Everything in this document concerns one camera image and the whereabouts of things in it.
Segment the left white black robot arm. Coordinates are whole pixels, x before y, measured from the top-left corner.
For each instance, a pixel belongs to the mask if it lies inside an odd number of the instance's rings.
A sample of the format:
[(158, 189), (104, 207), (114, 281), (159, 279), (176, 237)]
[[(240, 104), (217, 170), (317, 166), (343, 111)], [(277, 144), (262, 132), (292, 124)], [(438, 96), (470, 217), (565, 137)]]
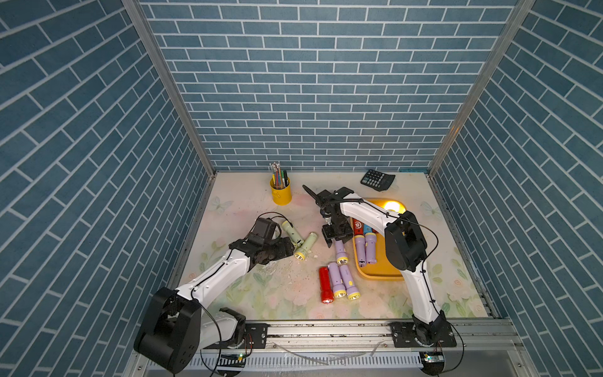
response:
[(162, 287), (152, 296), (134, 351), (176, 375), (200, 347), (241, 343), (246, 317), (228, 308), (213, 315), (210, 304), (256, 265), (294, 253), (294, 243), (279, 224), (271, 218), (256, 218), (246, 237), (232, 242), (212, 267), (176, 289)]

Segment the purple flashlight slanted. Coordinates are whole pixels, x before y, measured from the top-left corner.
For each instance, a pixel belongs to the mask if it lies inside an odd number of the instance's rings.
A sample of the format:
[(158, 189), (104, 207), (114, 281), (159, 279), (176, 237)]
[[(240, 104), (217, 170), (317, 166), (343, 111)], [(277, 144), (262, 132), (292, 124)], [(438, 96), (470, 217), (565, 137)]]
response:
[(370, 265), (376, 264), (377, 263), (377, 258), (376, 258), (377, 235), (374, 232), (367, 232), (365, 234), (365, 240), (366, 240), (365, 251), (366, 251), (367, 264), (370, 264)]

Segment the purple flashlight bottom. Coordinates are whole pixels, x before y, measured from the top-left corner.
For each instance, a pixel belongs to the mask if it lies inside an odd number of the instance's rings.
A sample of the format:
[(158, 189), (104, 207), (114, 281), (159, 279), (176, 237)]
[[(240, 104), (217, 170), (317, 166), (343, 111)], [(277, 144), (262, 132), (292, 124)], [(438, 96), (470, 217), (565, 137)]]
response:
[(359, 267), (365, 267), (367, 264), (366, 257), (366, 240), (364, 235), (356, 235), (354, 237), (356, 248), (356, 260)]

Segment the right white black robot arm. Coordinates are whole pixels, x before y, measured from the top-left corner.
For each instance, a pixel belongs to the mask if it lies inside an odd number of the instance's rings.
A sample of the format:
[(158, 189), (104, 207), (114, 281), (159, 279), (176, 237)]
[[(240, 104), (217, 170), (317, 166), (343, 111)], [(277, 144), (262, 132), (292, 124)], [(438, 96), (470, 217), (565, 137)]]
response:
[(408, 289), (418, 343), (424, 347), (456, 347), (460, 338), (455, 336), (432, 292), (425, 266), (428, 245), (416, 216), (408, 210), (403, 213), (386, 210), (346, 187), (320, 193), (306, 185), (303, 188), (315, 200), (327, 222), (322, 233), (329, 246), (336, 241), (345, 243), (353, 239), (352, 219), (370, 226), (385, 238), (386, 258), (401, 272)]

